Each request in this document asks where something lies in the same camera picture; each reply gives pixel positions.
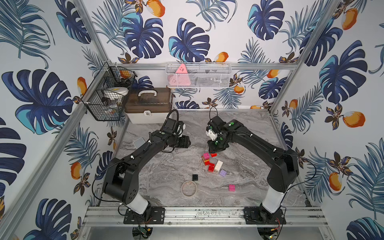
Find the pink 2x2 lego brick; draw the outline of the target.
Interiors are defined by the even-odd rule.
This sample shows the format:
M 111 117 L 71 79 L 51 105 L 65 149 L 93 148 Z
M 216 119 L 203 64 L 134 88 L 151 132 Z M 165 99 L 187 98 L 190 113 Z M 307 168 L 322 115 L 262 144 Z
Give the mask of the pink 2x2 lego brick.
M 209 153 L 204 153 L 202 158 L 206 161 L 210 159 L 210 154 Z

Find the white 2x4 lego brick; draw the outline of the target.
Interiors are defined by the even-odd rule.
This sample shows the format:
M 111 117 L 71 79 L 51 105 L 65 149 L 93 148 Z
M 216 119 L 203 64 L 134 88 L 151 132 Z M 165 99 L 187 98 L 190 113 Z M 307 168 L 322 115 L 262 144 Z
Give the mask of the white 2x4 lego brick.
M 223 166 L 223 162 L 218 160 L 217 163 L 215 164 L 214 172 L 219 172 Z

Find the red 2x2 lego brick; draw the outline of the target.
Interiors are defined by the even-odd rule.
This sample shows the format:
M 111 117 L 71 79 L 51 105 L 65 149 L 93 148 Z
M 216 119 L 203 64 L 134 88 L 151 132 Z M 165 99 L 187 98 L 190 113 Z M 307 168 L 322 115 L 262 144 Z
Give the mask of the red 2x2 lego brick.
M 208 171 L 213 173 L 215 171 L 215 164 L 209 163 Z

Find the lilac 2x2 lego brick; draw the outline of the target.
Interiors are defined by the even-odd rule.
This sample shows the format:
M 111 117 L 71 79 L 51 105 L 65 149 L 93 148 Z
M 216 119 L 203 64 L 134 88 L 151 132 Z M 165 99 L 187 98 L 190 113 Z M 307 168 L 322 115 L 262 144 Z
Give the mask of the lilac 2x2 lego brick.
M 219 175 L 225 177 L 227 175 L 227 172 L 225 170 L 221 170 Z

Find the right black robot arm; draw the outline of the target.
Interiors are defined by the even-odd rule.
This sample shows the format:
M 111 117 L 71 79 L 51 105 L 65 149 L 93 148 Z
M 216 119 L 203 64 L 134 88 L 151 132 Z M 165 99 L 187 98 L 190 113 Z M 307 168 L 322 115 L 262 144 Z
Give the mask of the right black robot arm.
M 235 143 L 255 154 L 270 167 L 267 176 L 269 189 L 261 209 L 270 214 L 280 210 L 286 192 L 299 175 L 298 157 L 294 151 L 278 148 L 252 133 L 241 122 L 232 120 L 227 123 L 219 116 L 209 120 L 206 134 L 210 137 L 209 153 L 222 152 L 230 143 Z

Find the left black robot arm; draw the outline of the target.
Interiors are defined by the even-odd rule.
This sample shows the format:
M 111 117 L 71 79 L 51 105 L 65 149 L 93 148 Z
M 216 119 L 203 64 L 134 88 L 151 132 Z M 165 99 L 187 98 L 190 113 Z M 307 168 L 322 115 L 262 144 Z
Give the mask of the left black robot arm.
M 160 130 L 149 133 L 148 140 L 133 153 L 110 161 L 103 184 L 103 193 L 142 215 L 149 202 L 139 193 L 139 175 L 143 167 L 167 147 L 187 149 L 190 138 L 183 134 L 182 121 L 166 119 Z

